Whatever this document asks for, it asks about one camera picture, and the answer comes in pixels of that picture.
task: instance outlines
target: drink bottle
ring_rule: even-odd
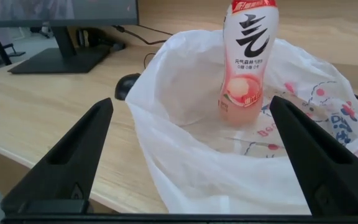
[[[278,28],[275,0],[233,0],[224,21],[225,74],[218,101],[233,126],[255,121],[263,102],[263,79]]]

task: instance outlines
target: computer mouse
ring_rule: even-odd
[[[122,77],[116,85],[116,93],[114,97],[117,100],[125,100],[129,90],[134,86],[136,80],[140,77],[139,73],[130,74]]]

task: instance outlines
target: printed plastic bag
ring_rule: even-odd
[[[182,32],[126,98],[169,212],[310,214],[269,103],[273,95],[292,101],[358,157],[358,101],[349,82],[331,64],[277,39],[260,116],[236,129],[218,115],[223,73],[221,30]]]

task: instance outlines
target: pink liquid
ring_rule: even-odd
[[[248,89],[247,93],[236,93],[233,96],[233,92],[228,88],[230,80],[225,80],[218,102],[222,119],[231,126],[242,126],[256,121],[263,103],[263,91],[258,78],[251,74],[236,75],[232,82],[238,80],[243,84],[244,80],[241,78],[248,84],[245,87]]]

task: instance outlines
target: wooden desk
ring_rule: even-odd
[[[156,50],[129,47],[86,75],[10,75],[6,71],[11,66],[1,68],[0,154],[33,167],[94,103],[111,97],[114,113],[91,198],[118,212],[167,212],[139,147],[131,112],[113,99],[117,81],[143,71],[145,54]]]

